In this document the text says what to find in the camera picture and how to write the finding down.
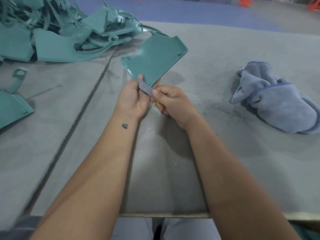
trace blue cloth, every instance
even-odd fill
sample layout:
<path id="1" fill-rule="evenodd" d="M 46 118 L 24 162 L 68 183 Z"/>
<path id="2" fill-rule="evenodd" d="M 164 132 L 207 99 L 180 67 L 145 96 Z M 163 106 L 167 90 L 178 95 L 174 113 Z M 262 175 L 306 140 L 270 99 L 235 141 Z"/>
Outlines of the blue cloth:
<path id="1" fill-rule="evenodd" d="M 269 125 L 286 133 L 320 132 L 320 110 L 294 84 L 271 74 L 266 62 L 251 61 L 239 70 L 240 86 L 231 100 L 257 109 Z"/>

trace hand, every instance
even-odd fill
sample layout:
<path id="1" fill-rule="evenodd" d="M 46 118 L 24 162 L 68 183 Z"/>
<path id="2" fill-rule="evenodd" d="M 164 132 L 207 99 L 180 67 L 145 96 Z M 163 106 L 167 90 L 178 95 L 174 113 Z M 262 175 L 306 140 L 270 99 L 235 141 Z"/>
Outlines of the hand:
<path id="1" fill-rule="evenodd" d="M 186 129 L 193 118 L 200 116 L 181 88 L 161 85 L 152 90 L 152 95 L 158 101 L 156 106 L 160 112 L 174 118 L 182 129 Z"/>
<path id="2" fill-rule="evenodd" d="M 143 75 L 139 75 L 137 81 L 130 79 L 122 88 L 115 105 L 115 112 L 120 112 L 139 120 L 146 113 L 150 102 L 155 102 L 153 98 L 139 89 L 140 80 L 143 80 Z M 161 79 L 159 79 L 153 88 L 156 88 L 160 84 L 160 81 Z"/>

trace gray pants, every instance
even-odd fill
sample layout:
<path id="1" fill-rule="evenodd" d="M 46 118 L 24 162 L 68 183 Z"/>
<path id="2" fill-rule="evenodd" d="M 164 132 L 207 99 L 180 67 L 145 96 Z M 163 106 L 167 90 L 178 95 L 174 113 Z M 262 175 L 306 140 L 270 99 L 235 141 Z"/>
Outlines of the gray pants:
<path id="1" fill-rule="evenodd" d="M 157 228 L 152 218 L 119 217 L 111 240 L 152 240 Z M 212 219 L 165 218 L 161 240 L 221 240 Z"/>

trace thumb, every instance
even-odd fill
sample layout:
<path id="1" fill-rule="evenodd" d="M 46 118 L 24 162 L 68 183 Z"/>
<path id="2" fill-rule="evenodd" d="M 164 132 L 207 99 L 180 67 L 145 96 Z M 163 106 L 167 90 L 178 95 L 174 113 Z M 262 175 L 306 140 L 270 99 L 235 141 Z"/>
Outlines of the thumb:
<path id="1" fill-rule="evenodd" d="M 162 103 L 164 106 L 166 105 L 166 103 L 170 99 L 165 94 L 163 94 L 162 92 L 160 92 L 156 89 L 152 90 L 152 95 L 159 103 Z"/>

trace orange stool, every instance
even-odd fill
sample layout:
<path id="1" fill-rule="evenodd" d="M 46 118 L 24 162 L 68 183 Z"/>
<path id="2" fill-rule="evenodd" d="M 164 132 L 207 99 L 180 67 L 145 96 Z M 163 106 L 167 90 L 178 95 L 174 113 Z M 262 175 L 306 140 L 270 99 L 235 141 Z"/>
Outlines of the orange stool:
<path id="1" fill-rule="evenodd" d="M 310 12 L 314 9 L 320 9 L 320 0 L 312 0 L 306 7 L 309 8 Z"/>
<path id="2" fill-rule="evenodd" d="M 254 0 L 240 0 L 240 1 L 238 2 L 238 5 L 239 5 L 239 4 L 242 4 L 242 5 L 241 5 L 242 8 L 245 8 L 245 7 L 247 7 L 247 6 L 251 7 L 251 4 L 252 4 L 253 1 L 254 1 Z"/>

